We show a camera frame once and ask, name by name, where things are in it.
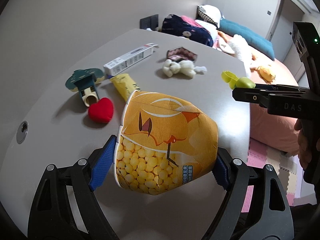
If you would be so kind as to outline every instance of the white box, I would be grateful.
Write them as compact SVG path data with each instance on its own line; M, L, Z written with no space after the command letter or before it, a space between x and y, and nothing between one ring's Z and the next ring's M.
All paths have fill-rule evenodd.
M135 63L152 55L154 52L154 48L159 48L159 46L153 43L149 43L110 61L109 63L103 66L106 76L118 75L121 71L125 70L126 68L129 68Z

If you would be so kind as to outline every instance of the red plush heart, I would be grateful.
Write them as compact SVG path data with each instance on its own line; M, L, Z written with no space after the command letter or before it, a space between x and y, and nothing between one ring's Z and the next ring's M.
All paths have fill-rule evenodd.
M90 119L98 123L108 123L113 116L113 103L109 98L101 98L98 103L89 106Z

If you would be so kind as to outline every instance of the gray table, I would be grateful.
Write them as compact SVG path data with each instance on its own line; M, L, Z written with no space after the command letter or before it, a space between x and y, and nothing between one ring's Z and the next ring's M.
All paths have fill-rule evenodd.
M124 100L110 81L98 88L100 97L110 98L115 114L107 125L93 123L77 94L64 83L76 69L102 68L109 61L143 44L156 43L156 52L130 67L127 73L144 91L160 92L192 102L215 120L219 146L233 157L247 158L249 146L249 104L233 100L231 90L221 79L230 70L245 76L237 59L202 44L163 33L132 30L108 42L63 73L25 117L29 123L25 141L14 138L0 172L0 198L16 225L26 234L34 193L46 166L73 165L104 145L118 131ZM198 54L196 65L206 66L205 75L189 80L184 75L166 78L161 70L168 49L184 46ZM111 170L104 185L95 191L100 206L121 239L200 239L214 218L224 191L211 173L158 196L120 189ZM69 198L79 229L85 231L74 194Z

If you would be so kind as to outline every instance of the paper cup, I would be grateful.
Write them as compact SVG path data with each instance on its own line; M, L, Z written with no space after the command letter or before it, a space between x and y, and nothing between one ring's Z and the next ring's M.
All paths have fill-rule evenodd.
M190 102L134 91L121 120L114 152L120 187L158 195L212 170L217 124Z

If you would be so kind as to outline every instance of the teal pillow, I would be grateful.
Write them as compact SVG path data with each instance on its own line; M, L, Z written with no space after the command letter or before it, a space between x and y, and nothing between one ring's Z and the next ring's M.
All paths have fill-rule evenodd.
M257 49L272 60L275 60L275 52L273 50L272 43L249 28L227 19L222 19L220 20L220 28L218 30L232 37L235 34L241 35L250 46Z

